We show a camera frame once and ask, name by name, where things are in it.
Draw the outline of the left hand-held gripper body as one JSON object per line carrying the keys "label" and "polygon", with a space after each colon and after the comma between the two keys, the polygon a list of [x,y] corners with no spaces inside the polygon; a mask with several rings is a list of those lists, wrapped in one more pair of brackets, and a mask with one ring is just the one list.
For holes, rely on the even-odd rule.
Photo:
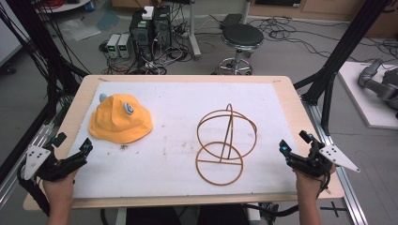
{"label": "left hand-held gripper body", "polygon": [[47,181],[65,178],[84,166],[87,156],[88,150],[83,149],[70,157],[57,159],[53,151],[30,145],[23,166],[23,179],[29,180],[34,175]]}

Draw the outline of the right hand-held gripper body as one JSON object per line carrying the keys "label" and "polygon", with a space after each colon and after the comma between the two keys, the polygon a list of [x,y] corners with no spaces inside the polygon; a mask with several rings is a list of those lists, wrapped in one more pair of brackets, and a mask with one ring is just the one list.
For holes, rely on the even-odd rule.
{"label": "right hand-held gripper body", "polygon": [[286,158],[286,164],[311,177],[327,176],[333,165],[360,172],[360,168],[335,144],[324,145],[321,142],[311,142],[307,157],[292,151],[291,155]]}

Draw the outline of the yellow bucket hat blue ears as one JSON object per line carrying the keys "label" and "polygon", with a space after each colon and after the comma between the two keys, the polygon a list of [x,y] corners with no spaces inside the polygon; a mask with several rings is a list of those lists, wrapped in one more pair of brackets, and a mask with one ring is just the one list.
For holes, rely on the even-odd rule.
{"label": "yellow bucket hat blue ears", "polygon": [[99,105],[92,112],[89,132],[111,143],[133,143],[153,128],[149,110],[128,94],[99,95]]}

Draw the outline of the wire hat stand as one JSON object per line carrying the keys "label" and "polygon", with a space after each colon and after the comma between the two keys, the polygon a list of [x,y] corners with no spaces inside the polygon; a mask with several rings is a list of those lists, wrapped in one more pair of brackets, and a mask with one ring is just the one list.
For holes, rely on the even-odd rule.
{"label": "wire hat stand", "polygon": [[257,144],[257,126],[228,103],[199,120],[196,138],[200,144],[196,171],[211,185],[228,186],[243,174],[244,158]]}

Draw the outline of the person's left hand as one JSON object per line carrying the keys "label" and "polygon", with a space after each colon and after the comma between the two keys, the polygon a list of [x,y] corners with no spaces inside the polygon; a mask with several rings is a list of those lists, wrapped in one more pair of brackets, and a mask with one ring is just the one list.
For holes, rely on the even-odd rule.
{"label": "person's left hand", "polygon": [[70,205],[73,202],[74,178],[76,171],[68,174],[65,178],[56,181],[43,182],[43,187],[50,206]]}

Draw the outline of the person's right hand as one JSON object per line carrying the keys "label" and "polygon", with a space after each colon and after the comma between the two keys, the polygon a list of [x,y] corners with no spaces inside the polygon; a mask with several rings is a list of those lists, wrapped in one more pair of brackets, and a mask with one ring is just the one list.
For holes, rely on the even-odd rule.
{"label": "person's right hand", "polygon": [[311,177],[296,169],[293,170],[297,177],[296,188],[300,201],[316,201],[326,183],[326,176]]}

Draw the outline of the white floor board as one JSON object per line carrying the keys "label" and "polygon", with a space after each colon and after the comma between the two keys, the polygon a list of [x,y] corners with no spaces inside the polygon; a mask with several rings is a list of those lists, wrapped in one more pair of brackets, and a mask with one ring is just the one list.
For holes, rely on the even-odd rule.
{"label": "white floor board", "polygon": [[397,111],[377,97],[376,93],[358,85],[360,73],[366,67],[367,63],[345,62],[340,68],[339,77],[367,127],[398,130]]}

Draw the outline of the white table mat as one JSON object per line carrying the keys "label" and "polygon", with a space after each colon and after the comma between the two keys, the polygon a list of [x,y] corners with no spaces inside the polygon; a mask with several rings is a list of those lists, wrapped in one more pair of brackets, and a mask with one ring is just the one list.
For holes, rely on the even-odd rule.
{"label": "white table mat", "polygon": [[[77,199],[188,197],[295,192],[295,175],[279,151],[295,143],[276,90],[249,82],[103,82],[100,94],[130,94],[150,111],[153,129],[127,145],[93,139],[75,178]],[[240,178],[215,186],[200,177],[195,157],[199,120],[228,103],[257,126],[257,144],[244,158]]]}

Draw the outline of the grey power supply unit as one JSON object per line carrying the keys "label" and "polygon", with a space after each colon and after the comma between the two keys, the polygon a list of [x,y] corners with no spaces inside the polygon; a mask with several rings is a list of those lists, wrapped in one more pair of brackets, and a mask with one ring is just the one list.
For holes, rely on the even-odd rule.
{"label": "grey power supply unit", "polygon": [[118,58],[120,56],[119,49],[118,49],[119,39],[120,39],[119,34],[112,34],[106,44],[108,54],[110,55],[111,58]]}
{"label": "grey power supply unit", "polygon": [[118,41],[118,49],[121,58],[129,58],[131,52],[130,35],[122,34]]}

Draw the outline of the clear plastic sheet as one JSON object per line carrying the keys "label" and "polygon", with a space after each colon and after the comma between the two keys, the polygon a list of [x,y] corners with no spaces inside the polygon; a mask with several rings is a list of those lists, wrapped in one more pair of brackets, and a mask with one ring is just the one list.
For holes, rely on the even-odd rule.
{"label": "clear plastic sheet", "polygon": [[100,34],[97,26],[85,25],[80,19],[69,20],[60,24],[60,31],[66,40],[80,41]]}

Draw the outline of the person's legs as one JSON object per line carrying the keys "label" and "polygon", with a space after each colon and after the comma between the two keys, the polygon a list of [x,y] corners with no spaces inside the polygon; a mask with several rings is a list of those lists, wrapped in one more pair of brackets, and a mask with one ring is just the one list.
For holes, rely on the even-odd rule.
{"label": "person's legs", "polygon": [[240,204],[129,208],[126,225],[250,225]]}

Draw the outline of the black round stool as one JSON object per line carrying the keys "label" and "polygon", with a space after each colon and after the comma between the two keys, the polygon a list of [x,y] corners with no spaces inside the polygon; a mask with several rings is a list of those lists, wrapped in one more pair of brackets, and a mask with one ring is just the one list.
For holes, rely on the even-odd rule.
{"label": "black round stool", "polygon": [[252,75],[253,67],[241,57],[244,52],[254,51],[264,41],[263,33],[249,24],[233,24],[223,28],[222,42],[235,49],[235,56],[223,59],[217,67],[220,75]]}

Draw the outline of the black computer tower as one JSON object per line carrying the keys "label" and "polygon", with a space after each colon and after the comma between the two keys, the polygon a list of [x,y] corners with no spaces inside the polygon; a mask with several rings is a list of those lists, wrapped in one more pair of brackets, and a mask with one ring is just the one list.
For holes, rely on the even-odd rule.
{"label": "black computer tower", "polygon": [[144,11],[136,10],[132,14],[130,23],[130,36],[137,57],[144,57],[147,61],[153,60],[151,52],[154,39],[154,28],[151,20],[143,19]]}
{"label": "black computer tower", "polygon": [[171,10],[169,6],[158,7],[154,12],[153,17],[155,25],[155,34],[157,35],[158,43],[164,47],[172,46],[171,35]]}

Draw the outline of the white round table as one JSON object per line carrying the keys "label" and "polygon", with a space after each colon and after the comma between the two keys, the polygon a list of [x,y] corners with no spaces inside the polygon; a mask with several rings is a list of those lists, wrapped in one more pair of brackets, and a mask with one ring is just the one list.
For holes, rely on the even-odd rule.
{"label": "white round table", "polygon": [[57,12],[64,12],[68,10],[72,10],[75,8],[81,8],[85,6],[86,4],[90,3],[92,0],[79,0],[78,3],[68,3],[67,1],[64,1],[64,3],[61,6],[55,6],[55,7],[50,7],[48,4],[45,2],[41,1],[38,3],[38,5],[35,8],[36,12],[45,12],[45,13],[57,13]]}

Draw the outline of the white box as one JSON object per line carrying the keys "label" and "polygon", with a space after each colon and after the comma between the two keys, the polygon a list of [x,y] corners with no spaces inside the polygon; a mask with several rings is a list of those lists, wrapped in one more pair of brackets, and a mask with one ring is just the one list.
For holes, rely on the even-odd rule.
{"label": "white box", "polygon": [[145,6],[142,13],[143,20],[152,20],[154,15],[154,8],[152,6]]}

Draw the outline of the grey table leg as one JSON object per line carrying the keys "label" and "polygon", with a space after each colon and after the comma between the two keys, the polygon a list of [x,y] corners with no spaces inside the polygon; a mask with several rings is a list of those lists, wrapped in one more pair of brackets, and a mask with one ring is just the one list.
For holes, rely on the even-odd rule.
{"label": "grey table leg", "polygon": [[198,41],[195,36],[195,0],[189,0],[190,6],[190,32],[189,41],[191,44],[192,55],[194,60],[199,60],[202,56]]}

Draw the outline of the aluminium rail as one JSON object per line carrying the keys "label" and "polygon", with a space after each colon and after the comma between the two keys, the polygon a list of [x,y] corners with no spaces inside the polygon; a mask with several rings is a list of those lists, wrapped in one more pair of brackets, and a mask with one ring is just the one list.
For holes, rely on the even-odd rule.
{"label": "aluminium rail", "polygon": [[33,124],[23,135],[6,161],[0,166],[0,210],[18,186],[18,168],[25,159],[28,146],[42,146],[54,133],[55,124]]}
{"label": "aluminium rail", "polygon": [[360,206],[351,182],[346,173],[349,171],[359,173],[360,168],[334,143],[330,135],[321,127],[321,112],[317,106],[311,106],[303,102],[303,106],[313,122],[314,129],[319,140],[326,146],[321,150],[325,158],[330,159],[336,165],[337,176],[344,190],[344,203],[353,225],[368,225],[368,221]]}

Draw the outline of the black frame stand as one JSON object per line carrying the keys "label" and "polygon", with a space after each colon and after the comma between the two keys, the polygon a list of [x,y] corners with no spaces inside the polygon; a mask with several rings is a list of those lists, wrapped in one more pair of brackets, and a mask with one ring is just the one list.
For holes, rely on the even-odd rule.
{"label": "black frame stand", "polygon": [[302,95],[309,105],[315,106],[319,98],[324,96],[320,126],[326,135],[329,135],[329,115],[335,77],[344,62],[382,14],[389,1],[365,0],[324,66],[315,74],[294,84],[296,90],[310,85],[307,92]]}
{"label": "black frame stand", "polygon": [[45,122],[57,115],[56,107],[70,105],[76,95],[79,79],[89,75],[88,70],[76,67],[56,47],[43,14],[37,13],[36,5],[42,0],[5,0],[20,23],[15,23],[0,5],[0,20],[22,44],[33,60],[40,75],[47,83],[47,103],[41,114]]}

